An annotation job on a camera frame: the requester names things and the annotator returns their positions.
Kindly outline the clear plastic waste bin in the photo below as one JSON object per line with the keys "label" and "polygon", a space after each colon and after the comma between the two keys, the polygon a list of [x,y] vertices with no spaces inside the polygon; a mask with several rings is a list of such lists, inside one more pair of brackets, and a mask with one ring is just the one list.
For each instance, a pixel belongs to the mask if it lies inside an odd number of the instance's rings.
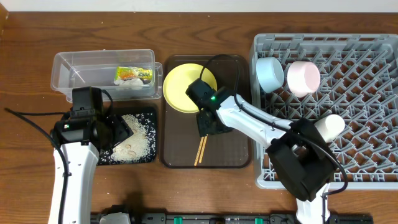
{"label": "clear plastic waste bin", "polygon": [[[151,72],[148,79],[121,84],[117,68],[140,68]],[[106,90],[114,101],[154,100],[162,96],[163,68],[151,49],[60,52],[54,57],[51,88],[72,102],[72,90],[97,87]]]}

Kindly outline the wooden chopstick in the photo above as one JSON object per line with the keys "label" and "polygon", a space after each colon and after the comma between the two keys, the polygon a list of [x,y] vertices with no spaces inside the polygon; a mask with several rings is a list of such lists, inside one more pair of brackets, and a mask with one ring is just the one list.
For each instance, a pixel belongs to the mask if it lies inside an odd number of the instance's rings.
{"label": "wooden chopstick", "polygon": [[202,162],[203,160],[203,155],[206,147],[206,142],[207,142],[208,136],[204,136],[201,138],[201,143],[200,143],[200,156],[199,156],[199,163]]}
{"label": "wooden chopstick", "polygon": [[199,157],[200,157],[203,141],[204,141],[204,137],[201,137],[200,144],[199,144],[198,151],[197,151],[196,158],[195,158],[195,162],[194,162],[194,166],[197,166],[197,164],[198,164],[198,160],[199,160]]}

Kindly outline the dark brown serving tray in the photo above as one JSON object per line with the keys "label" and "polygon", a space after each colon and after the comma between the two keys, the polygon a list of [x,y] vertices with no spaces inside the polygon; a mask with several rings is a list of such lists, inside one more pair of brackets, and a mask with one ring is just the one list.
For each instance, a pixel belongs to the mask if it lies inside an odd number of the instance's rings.
{"label": "dark brown serving tray", "polygon": [[[178,65],[197,63],[204,65],[212,55],[173,55],[165,64],[167,74]],[[239,63],[238,94],[251,103],[249,68],[246,59],[232,55]],[[236,64],[228,57],[211,62],[208,67],[215,76],[218,88],[225,86],[233,89],[236,78]],[[243,168],[252,158],[251,139],[243,133],[233,130],[228,133],[211,135],[206,140],[201,163],[194,166],[201,137],[198,133],[195,114],[181,113],[173,109],[163,98],[162,131],[163,143],[160,148],[160,160],[168,168]]]}

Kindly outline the small white cup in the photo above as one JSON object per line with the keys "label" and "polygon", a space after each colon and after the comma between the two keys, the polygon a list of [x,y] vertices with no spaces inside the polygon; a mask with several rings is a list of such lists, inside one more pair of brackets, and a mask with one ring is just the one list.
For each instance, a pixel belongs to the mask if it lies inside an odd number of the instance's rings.
{"label": "small white cup", "polygon": [[317,122],[315,127],[326,143],[332,142],[345,129],[343,118],[337,114],[330,114]]}

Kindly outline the white bowl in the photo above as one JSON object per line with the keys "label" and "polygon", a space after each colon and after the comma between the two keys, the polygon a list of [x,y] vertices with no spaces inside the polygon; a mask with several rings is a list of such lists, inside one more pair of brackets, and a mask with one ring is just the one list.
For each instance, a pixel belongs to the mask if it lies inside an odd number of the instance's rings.
{"label": "white bowl", "polygon": [[287,84],[297,98],[315,93],[320,86],[318,67],[312,62],[293,62],[287,71]]}

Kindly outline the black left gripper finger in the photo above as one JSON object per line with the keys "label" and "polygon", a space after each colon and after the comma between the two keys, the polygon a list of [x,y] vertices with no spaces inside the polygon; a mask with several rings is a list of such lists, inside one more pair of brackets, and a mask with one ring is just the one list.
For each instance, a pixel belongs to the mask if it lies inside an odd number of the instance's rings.
{"label": "black left gripper finger", "polygon": [[132,129],[128,126],[127,122],[120,115],[111,115],[108,118],[108,124],[112,132],[112,146],[118,146],[123,141],[131,137],[134,133]]}
{"label": "black left gripper finger", "polygon": [[101,145],[100,149],[99,149],[99,155],[100,156],[103,156],[103,155],[108,156],[113,153],[113,148],[114,148],[113,144]]}

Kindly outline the grey dishwasher rack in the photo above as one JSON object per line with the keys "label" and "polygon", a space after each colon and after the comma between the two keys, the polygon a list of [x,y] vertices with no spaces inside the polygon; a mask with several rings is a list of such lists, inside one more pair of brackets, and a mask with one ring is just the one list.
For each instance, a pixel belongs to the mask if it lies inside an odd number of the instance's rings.
{"label": "grey dishwasher rack", "polygon": [[[317,92],[297,98],[287,85],[266,93],[256,62],[274,57],[287,70],[314,63]],[[338,114],[345,129],[330,144],[350,190],[397,189],[397,36],[393,34],[258,34],[249,53],[252,104],[292,121]]]}

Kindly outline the green orange snack wrapper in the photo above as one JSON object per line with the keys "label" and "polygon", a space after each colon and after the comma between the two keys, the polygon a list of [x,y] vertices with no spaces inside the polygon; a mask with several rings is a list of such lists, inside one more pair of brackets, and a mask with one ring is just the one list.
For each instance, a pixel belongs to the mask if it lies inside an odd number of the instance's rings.
{"label": "green orange snack wrapper", "polygon": [[117,67],[115,80],[129,80],[140,78],[143,80],[152,79],[152,70],[140,67]]}

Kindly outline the black waste tray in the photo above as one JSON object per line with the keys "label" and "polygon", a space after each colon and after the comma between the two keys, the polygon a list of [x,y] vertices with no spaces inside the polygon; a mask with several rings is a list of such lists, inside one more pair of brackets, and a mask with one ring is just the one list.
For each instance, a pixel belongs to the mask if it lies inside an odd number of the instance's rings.
{"label": "black waste tray", "polygon": [[157,150],[157,115],[152,107],[117,108],[116,114],[133,131],[133,135],[112,150],[99,155],[99,166],[152,162]]}

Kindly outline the light blue bowl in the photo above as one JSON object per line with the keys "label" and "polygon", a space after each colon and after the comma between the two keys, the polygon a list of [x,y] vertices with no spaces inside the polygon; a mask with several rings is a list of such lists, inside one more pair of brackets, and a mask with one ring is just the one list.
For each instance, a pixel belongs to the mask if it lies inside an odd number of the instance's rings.
{"label": "light blue bowl", "polygon": [[256,76],[261,88],[271,93],[284,84],[284,71],[274,57],[259,58],[256,62]]}

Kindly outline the white tissue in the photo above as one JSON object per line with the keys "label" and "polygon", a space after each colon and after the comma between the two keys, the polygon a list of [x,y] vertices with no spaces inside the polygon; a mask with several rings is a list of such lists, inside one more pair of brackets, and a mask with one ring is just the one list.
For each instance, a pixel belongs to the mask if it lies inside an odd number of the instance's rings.
{"label": "white tissue", "polygon": [[117,79],[114,81],[115,85],[119,86],[142,86],[144,82],[140,78],[132,78],[132,79]]}

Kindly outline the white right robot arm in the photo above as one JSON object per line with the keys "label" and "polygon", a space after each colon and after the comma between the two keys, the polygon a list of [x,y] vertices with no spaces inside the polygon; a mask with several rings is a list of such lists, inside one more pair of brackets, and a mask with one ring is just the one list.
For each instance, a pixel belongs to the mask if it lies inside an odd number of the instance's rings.
{"label": "white right robot arm", "polygon": [[299,222],[328,220],[329,179],[338,161],[327,144],[344,130],[341,116],[331,114],[316,123],[305,118],[296,122],[280,119],[225,88],[164,96],[175,110],[196,113],[201,137],[236,129],[266,147],[280,182],[297,199]]}

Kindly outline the yellow plate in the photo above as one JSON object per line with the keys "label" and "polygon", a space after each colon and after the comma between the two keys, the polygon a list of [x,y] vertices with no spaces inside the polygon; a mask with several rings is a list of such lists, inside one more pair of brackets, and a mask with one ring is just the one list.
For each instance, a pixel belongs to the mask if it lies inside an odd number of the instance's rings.
{"label": "yellow plate", "polygon": [[203,66],[185,63],[173,68],[166,76],[163,94],[166,102],[182,113],[196,113],[198,106],[185,93],[188,86],[200,77]]}

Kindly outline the pile of rice scraps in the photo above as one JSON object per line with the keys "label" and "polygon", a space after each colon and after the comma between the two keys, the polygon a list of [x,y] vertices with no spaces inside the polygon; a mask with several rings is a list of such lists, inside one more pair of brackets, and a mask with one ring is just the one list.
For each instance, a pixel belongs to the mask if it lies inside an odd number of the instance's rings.
{"label": "pile of rice scraps", "polygon": [[156,125],[154,113],[125,114],[122,118],[133,135],[113,149],[111,162],[138,164],[154,160],[156,152]]}

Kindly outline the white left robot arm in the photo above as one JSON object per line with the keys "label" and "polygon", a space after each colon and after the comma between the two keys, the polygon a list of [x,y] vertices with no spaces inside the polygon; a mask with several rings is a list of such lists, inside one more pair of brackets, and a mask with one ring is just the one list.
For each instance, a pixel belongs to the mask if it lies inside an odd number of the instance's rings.
{"label": "white left robot arm", "polygon": [[49,223],[89,223],[93,178],[100,149],[113,141],[107,114],[70,111],[55,123],[55,181]]}

